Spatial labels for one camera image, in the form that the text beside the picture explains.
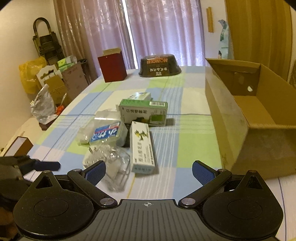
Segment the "clear plastic packaging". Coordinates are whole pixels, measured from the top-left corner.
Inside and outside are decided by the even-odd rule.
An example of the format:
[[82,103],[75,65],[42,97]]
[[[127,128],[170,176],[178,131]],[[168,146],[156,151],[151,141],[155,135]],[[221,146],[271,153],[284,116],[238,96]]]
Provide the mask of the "clear plastic packaging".
[[98,161],[104,161],[106,173],[103,181],[109,190],[119,192],[125,188],[130,174],[130,155],[122,147],[100,145],[89,147],[90,154],[84,158],[82,164],[88,168]]

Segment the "blue white small box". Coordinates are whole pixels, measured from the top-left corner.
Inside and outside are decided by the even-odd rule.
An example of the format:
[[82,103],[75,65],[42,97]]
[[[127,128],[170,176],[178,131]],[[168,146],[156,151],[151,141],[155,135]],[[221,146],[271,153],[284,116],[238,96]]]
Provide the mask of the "blue white small box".
[[110,146],[123,147],[127,137],[127,127],[122,121],[98,127],[94,130],[89,141],[91,146],[107,144]]

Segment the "clear plastic bag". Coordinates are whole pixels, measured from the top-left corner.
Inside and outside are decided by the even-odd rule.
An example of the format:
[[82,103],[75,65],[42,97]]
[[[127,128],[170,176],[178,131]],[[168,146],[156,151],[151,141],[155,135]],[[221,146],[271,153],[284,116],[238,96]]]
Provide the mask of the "clear plastic bag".
[[76,142],[79,146],[89,144],[94,131],[102,126],[110,125],[114,122],[120,121],[120,112],[112,110],[98,111],[94,117],[81,127],[76,136]]

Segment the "tall white green box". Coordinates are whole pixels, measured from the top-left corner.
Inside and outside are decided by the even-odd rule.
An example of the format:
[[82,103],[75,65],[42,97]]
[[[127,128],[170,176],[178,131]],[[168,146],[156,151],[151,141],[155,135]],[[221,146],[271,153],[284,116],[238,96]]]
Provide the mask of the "tall white green box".
[[151,174],[155,168],[155,161],[148,124],[132,121],[129,137],[131,171]]

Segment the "green white medicine box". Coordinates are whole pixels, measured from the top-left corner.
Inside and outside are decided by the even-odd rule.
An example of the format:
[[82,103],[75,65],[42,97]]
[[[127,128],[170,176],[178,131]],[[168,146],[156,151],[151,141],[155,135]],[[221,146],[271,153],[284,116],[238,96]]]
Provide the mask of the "green white medicine box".
[[168,103],[154,100],[123,99],[119,105],[121,120],[125,124],[133,121],[149,126],[165,126]]

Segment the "white green Mecobalamin tablet box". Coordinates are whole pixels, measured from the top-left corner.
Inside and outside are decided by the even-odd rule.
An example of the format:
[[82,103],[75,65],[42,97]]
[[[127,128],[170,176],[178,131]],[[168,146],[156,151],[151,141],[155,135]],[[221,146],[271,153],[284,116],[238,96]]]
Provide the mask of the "white green Mecobalamin tablet box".
[[135,92],[130,95],[127,99],[132,100],[151,100],[151,94],[149,92]]

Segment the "small brown open box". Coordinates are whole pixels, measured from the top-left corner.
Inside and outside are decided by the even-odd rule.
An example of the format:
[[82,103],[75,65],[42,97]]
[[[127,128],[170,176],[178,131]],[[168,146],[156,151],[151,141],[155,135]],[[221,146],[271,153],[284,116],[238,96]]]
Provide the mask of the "small brown open box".
[[27,137],[16,137],[16,139],[9,146],[7,151],[4,153],[4,157],[8,156],[25,156],[32,149],[33,144]]

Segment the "crumpled silver foil bag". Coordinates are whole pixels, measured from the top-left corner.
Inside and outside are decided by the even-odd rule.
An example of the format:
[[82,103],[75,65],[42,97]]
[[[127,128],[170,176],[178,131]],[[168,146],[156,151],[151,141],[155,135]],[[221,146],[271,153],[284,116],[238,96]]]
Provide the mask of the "crumpled silver foil bag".
[[31,114],[43,125],[48,124],[58,117],[48,84],[45,84],[38,92],[36,98],[30,102],[30,108]]

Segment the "large brown cardboard box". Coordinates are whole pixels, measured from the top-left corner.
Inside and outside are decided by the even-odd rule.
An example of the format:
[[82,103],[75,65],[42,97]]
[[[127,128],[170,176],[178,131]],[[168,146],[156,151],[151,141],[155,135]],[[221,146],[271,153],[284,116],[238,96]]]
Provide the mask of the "large brown cardboard box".
[[295,89],[266,66],[209,59],[205,92],[222,167],[264,179],[295,173]]

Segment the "brown cardboard boxes pile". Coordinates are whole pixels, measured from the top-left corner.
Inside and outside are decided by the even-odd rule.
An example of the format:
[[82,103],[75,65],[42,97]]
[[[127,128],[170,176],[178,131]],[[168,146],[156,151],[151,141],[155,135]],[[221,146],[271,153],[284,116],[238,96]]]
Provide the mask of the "brown cardboard boxes pile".
[[47,84],[54,103],[59,106],[68,106],[89,83],[83,71],[83,64],[87,61],[80,61],[73,55],[67,56],[55,65],[43,67],[37,74],[42,86]]

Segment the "black folding hand cart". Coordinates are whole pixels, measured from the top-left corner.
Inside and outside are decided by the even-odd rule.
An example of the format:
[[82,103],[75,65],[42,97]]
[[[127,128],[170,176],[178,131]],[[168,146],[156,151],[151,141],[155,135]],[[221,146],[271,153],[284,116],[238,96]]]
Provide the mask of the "black folding hand cart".
[[[43,21],[48,29],[48,35],[39,36],[37,30],[37,23]],[[57,65],[57,62],[63,59],[65,56],[62,51],[56,33],[51,30],[49,22],[43,18],[37,18],[33,23],[33,42],[40,57],[44,57],[48,65]]]

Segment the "green white standing bag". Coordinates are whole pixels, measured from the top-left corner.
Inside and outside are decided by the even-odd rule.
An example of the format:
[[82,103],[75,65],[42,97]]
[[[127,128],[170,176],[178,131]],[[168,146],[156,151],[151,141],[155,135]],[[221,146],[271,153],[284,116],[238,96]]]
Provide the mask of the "green white standing bag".
[[218,21],[221,26],[222,30],[220,33],[220,40],[218,45],[218,58],[219,59],[234,59],[233,56],[233,47],[231,42],[231,35],[229,31],[228,23],[221,19]]

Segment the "black Honglu food container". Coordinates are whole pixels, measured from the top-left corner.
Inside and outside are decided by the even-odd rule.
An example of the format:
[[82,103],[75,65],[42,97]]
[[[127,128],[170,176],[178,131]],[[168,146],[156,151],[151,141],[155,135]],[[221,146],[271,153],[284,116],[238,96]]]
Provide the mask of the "black Honglu food container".
[[140,60],[139,76],[166,77],[182,72],[173,54],[145,56]]

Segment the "pink sheer curtain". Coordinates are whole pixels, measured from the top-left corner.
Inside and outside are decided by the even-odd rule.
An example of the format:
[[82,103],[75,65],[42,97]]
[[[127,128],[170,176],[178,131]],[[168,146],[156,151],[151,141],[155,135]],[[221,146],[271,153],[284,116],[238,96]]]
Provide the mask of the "pink sheer curtain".
[[101,75],[98,57],[120,48],[127,69],[149,55],[173,54],[180,66],[203,66],[199,1],[54,1],[65,55],[88,61],[86,75]]

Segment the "golden brown curtain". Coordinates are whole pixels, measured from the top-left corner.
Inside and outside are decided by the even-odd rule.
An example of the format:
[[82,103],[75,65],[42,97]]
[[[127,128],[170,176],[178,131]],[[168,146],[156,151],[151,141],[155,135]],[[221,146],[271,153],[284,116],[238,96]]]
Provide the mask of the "golden brown curtain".
[[288,79],[292,17],[285,1],[226,1],[235,60],[260,63]]

